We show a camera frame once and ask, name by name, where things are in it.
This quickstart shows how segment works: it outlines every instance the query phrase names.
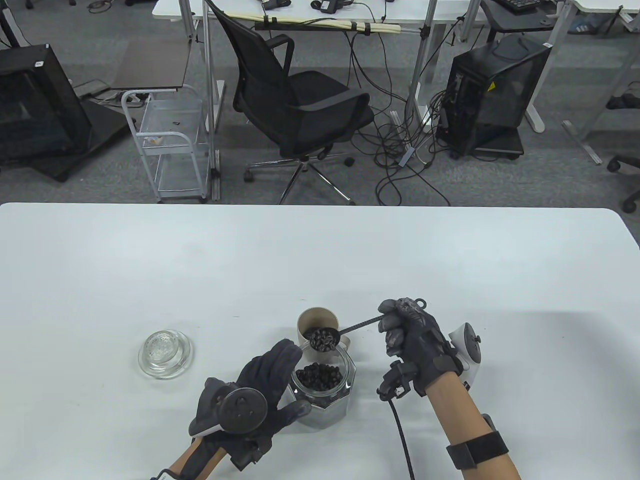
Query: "black mesh chair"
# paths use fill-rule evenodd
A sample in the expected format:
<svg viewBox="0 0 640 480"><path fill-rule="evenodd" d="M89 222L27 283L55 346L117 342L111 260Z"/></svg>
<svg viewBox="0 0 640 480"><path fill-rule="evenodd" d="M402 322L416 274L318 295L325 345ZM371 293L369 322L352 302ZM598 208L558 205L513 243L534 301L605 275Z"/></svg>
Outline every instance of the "black mesh chair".
<svg viewBox="0 0 640 480"><path fill-rule="evenodd" d="M293 166L296 168L278 204L284 202L301 172L313 172L351 205L355 205L316 164L333 159L334 143L349 141L356 130L373 121L369 94L349 89L342 83L313 70L289 75L294 42L287 35L269 40L227 17L210 0L236 52L240 75L234 109L246 115L258 130L280 147L282 160L247 166L244 181L253 182L253 169ZM284 65L273 54L287 45ZM345 164L351 166L353 159Z"/></svg>
<svg viewBox="0 0 640 480"><path fill-rule="evenodd" d="M627 157L625 155L616 155L613 157L607 165L607 170L610 172L617 172L620 170L620 164L626 163L627 165L640 168L640 158ZM636 211L636 202L640 200L640 190L632 193L622 201L622 211L625 213L633 213Z"/></svg>

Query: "chair base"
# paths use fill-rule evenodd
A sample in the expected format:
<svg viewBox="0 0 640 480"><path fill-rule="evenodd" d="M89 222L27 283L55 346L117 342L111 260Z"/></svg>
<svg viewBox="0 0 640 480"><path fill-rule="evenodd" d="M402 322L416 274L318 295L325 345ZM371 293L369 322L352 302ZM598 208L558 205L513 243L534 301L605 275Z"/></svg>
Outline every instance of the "chair base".
<svg viewBox="0 0 640 480"><path fill-rule="evenodd" d="M610 172L617 172L620 170L620 164L626 163L627 165L635 166L636 168L640 168L640 159L633 157L625 157L623 155L616 155L613 157L609 164L607 165L607 170ZM628 197L626 197L622 203L622 211L624 213L633 213L636 211L637 205L636 202L640 200L640 190L632 193Z"/></svg>
<svg viewBox="0 0 640 480"><path fill-rule="evenodd" d="M253 163L246 167L246 170L244 171L244 181L253 182L252 170L255 168L279 168L283 166L295 166L296 170L295 172L293 172L293 176L289 180L289 183L287 184L287 187L284 189L284 192L282 192L282 195L280 195L280 200L278 201L278 205L282 205L284 203L287 196L289 195L289 192L291 191L291 188L296 183L296 180L298 180L298 177L300 176L300 174L304 172L312 172L316 174L318 177L320 177L320 179L324 183L326 183L331 188L333 188L333 190L338 195L340 195L347 202L348 205L355 205L356 202L354 202L351 199L351 197L343 193L342 190L340 190L329 178L327 178L327 176L324 173L322 173L316 167L316 164L318 163L334 160L335 158L340 156L342 156L342 154L328 154L323 157L303 157L299 159L282 159L282 160L273 160L269 162ZM353 162L354 160L351 157L348 157L344 160L344 164L346 166L353 165Z"/></svg>

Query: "octagonal glass jar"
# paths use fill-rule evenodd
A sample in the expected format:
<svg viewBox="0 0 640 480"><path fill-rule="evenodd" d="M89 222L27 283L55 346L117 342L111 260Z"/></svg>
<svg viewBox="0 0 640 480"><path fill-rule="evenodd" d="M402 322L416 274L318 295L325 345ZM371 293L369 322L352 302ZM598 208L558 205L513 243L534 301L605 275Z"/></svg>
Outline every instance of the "octagonal glass jar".
<svg viewBox="0 0 640 480"><path fill-rule="evenodd" d="M311 413L298 422L313 428L327 428L347 415L356 367L342 344L336 346L333 351L318 352L311 348L309 342L305 342L301 349L303 355L291 375L287 393L290 401L308 400L311 403ZM296 371L314 362L338 367L342 374L340 383L324 392L302 385Z"/></svg>

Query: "computer tower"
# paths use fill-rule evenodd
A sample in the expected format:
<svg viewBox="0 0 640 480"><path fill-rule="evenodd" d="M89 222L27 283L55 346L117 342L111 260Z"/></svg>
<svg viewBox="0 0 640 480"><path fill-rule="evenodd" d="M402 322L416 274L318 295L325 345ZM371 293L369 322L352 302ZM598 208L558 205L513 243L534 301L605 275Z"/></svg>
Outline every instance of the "computer tower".
<svg viewBox="0 0 640 480"><path fill-rule="evenodd" d="M517 127L550 52L550 44L516 33L455 57L436 136L460 155L500 156L504 139L502 153L517 157Z"/></svg>
<svg viewBox="0 0 640 480"><path fill-rule="evenodd" d="M49 45L0 51L0 163L82 154L92 125Z"/></svg>

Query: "keyboard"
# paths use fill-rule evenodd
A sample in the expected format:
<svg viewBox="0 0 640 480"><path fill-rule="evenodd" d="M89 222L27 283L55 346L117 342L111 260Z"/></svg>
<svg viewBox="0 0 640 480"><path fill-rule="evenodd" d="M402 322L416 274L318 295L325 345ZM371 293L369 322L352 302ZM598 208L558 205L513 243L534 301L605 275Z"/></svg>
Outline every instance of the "keyboard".
<svg viewBox="0 0 640 480"><path fill-rule="evenodd" d="M540 5L540 0L495 0L495 2L515 13L532 10Z"/></svg>

